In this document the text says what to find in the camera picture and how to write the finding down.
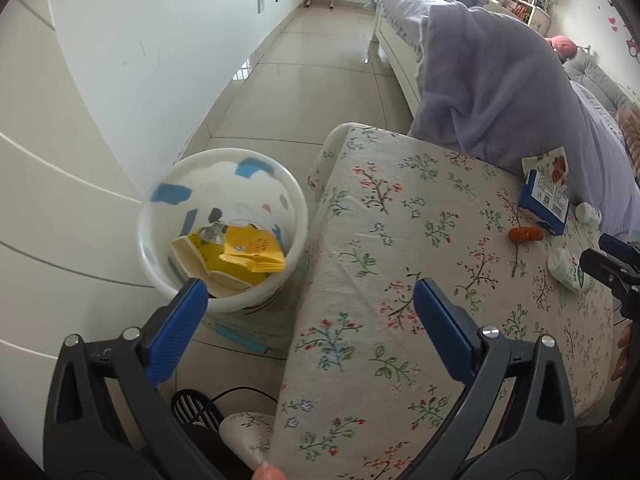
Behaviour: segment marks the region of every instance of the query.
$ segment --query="yellow snack wrapper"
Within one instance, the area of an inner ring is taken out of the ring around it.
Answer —
[[[244,267],[250,272],[280,272],[285,257],[276,237],[252,226],[229,225],[220,259]]]
[[[200,235],[196,233],[189,234],[187,238],[200,255],[200,259],[205,270],[209,274],[212,272],[221,272],[222,274],[228,274],[233,278],[237,278],[238,280],[253,286],[258,285],[267,279],[267,276],[264,273],[257,274],[257,272],[263,271],[249,271],[246,266],[222,260],[220,256],[223,253],[223,248],[219,244],[203,240]]]

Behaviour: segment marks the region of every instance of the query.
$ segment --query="blue box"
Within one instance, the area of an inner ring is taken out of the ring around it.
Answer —
[[[536,223],[553,236],[564,234],[569,199],[538,170],[527,174],[518,207],[529,211]]]

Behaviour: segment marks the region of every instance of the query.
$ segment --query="bed frame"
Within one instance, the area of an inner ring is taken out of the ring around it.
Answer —
[[[400,38],[382,16],[381,7],[376,10],[376,19],[373,25],[371,43],[379,43],[385,51],[391,68],[396,74],[400,88],[409,105],[411,115],[415,117],[420,104],[420,92],[415,82],[418,72],[418,63],[415,60],[414,50]]]

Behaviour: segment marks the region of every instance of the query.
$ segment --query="metal screw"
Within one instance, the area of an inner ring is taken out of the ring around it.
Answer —
[[[549,348],[553,348],[556,346],[556,340],[553,339],[549,334],[545,334],[542,336],[542,344]]]
[[[491,325],[482,327],[482,335],[487,339],[496,339],[500,335],[500,331]]]
[[[72,334],[66,336],[65,346],[76,346],[80,342],[80,336],[78,334]]]
[[[137,326],[130,326],[123,333],[122,337],[127,341],[133,341],[140,337],[140,329]]]

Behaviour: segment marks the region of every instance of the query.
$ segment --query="human hand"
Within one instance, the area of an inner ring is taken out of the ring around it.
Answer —
[[[620,334],[620,338],[618,339],[618,348],[622,348],[622,352],[618,356],[618,362],[616,363],[616,368],[613,370],[611,374],[611,380],[615,381],[622,377],[622,374],[625,373],[626,363],[629,359],[629,343],[631,342],[631,323],[625,326],[625,329]]]
[[[276,466],[269,465],[265,460],[255,470],[251,480],[287,480],[287,477]]]

